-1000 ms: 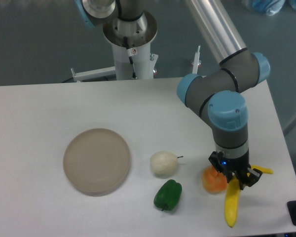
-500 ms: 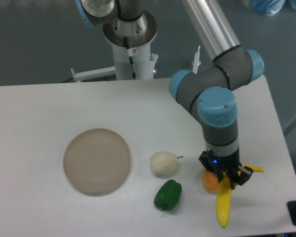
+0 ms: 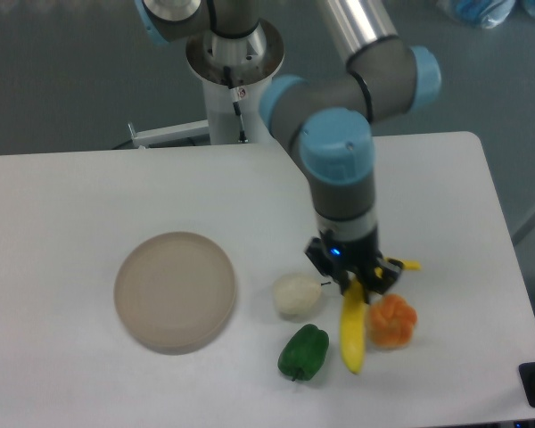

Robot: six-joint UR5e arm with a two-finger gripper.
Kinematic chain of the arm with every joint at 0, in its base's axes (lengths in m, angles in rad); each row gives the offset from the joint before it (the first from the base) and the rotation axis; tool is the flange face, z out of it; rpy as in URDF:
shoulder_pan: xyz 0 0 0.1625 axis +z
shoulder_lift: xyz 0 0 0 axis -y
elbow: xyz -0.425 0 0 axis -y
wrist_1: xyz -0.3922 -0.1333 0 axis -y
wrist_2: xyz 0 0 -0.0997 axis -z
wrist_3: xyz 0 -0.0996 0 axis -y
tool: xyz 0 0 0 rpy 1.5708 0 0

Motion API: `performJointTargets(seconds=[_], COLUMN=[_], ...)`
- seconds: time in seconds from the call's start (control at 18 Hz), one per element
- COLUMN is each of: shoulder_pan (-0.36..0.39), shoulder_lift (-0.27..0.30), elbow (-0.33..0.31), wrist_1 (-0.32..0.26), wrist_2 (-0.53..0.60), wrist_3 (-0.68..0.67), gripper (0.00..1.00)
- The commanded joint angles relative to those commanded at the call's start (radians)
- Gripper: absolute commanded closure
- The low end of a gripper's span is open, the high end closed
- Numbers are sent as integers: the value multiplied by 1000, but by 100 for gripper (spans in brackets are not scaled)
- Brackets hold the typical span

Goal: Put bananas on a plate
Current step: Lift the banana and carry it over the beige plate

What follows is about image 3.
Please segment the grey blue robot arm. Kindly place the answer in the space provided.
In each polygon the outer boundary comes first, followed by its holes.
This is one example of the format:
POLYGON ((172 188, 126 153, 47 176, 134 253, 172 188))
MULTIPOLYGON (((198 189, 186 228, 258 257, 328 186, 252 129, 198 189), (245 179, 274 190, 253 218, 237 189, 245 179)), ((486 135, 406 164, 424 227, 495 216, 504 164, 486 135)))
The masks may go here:
POLYGON ((277 142, 309 183, 318 234, 305 252, 346 292, 352 279, 383 294, 402 263, 379 248, 375 208, 378 120, 431 103, 440 67, 405 45, 379 1, 320 1, 345 73, 321 85, 283 76, 284 43, 256 1, 139 1, 158 44, 184 39, 201 81, 213 144, 277 142))

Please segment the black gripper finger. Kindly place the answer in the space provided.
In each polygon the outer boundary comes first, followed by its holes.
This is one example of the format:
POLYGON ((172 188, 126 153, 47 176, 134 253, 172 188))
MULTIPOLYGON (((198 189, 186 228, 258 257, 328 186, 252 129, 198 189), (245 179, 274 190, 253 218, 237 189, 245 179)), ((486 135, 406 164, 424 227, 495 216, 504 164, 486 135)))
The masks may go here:
POLYGON ((321 276, 331 278, 343 295, 350 288, 350 275, 343 249, 306 249, 305 254, 321 276))
POLYGON ((361 274, 361 283, 370 292, 385 294, 399 280, 404 263, 399 259, 375 258, 366 263, 361 274))

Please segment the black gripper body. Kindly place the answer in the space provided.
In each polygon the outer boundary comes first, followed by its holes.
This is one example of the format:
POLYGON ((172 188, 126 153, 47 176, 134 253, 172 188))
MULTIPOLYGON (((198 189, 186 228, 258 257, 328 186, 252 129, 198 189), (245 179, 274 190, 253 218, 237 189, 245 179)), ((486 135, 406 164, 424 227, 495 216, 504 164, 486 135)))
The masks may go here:
POLYGON ((347 259, 346 268, 358 278, 359 282, 364 265, 382 257, 377 229, 354 241, 338 241, 331 232, 326 232, 320 237, 312 237, 306 249, 343 249, 347 259))

